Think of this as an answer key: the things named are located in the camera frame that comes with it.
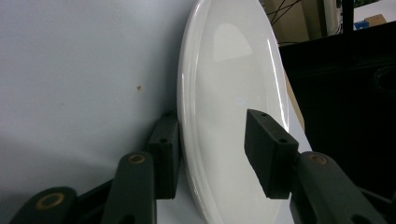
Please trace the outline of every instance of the white surface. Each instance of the white surface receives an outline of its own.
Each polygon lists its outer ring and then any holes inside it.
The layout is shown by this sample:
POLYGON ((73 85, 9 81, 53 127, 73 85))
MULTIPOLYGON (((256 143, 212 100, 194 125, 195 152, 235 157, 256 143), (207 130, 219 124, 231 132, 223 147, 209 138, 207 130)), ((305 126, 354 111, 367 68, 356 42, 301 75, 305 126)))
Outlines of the white surface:
POLYGON ((396 1, 380 0, 363 7, 356 7, 353 14, 354 22, 378 14, 382 14, 387 22, 396 21, 396 1))
POLYGON ((306 141, 294 111, 289 122, 280 55, 258 1, 199 1, 183 39, 177 96, 188 177, 206 221, 290 221, 288 206, 278 216, 281 201, 265 198, 244 152, 247 108, 286 130, 295 125, 306 141))
POLYGON ((43 189, 104 183, 142 149, 177 106, 194 3, 0 0, 0 223, 43 189))

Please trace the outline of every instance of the plate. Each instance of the plate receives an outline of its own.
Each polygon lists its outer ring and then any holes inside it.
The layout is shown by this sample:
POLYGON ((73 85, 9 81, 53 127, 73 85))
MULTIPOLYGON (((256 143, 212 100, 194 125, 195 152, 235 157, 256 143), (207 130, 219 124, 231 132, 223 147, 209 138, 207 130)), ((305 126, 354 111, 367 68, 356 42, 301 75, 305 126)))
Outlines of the plate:
POLYGON ((256 0, 201 0, 180 53, 177 110, 194 200, 207 223, 274 223, 244 151, 247 109, 287 131, 289 107, 272 27, 256 0))

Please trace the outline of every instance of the brass screw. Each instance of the brass screw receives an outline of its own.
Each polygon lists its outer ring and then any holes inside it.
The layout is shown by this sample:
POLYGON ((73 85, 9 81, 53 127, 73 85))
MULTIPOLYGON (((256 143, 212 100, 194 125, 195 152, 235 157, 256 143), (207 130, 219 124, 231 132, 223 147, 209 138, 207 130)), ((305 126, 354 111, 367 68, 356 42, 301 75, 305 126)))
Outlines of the brass screw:
POLYGON ((37 210, 47 210, 56 207, 58 204, 60 204, 63 201, 64 201, 64 194, 60 192, 51 193, 38 200, 37 204, 35 205, 35 208, 37 210))
POLYGON ((132 157, 129 158, 128 161, 132 164, 140 164, 145 160, 146 158, 142 155, 133 155, 132 157))
POLYGON ((326 164, 326 163, 327 163, 326 158, 324 158, 324 157, 322 157, 322 156, 319 156, 319 155, 310 155, 310 156, 309 156, 309 159, 310 159, 311 161, 314 161, 314 162, 320 164, 320 165, 323 165, 323 164, 326 164))

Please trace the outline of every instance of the glossy white plate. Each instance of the glossy white plate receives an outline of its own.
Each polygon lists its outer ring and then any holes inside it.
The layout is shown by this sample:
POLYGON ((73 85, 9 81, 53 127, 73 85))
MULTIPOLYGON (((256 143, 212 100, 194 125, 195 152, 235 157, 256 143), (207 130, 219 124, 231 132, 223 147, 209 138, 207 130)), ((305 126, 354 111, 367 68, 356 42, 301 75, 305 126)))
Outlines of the glossy white plate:
POLYGON ((201 0, 191 12, 178 71, 177 108, 195 201, 208 223, 273 223, 280 201, 265 198, 244 152, 248 108, 287 131, 283 67, 257 0, 201 0))

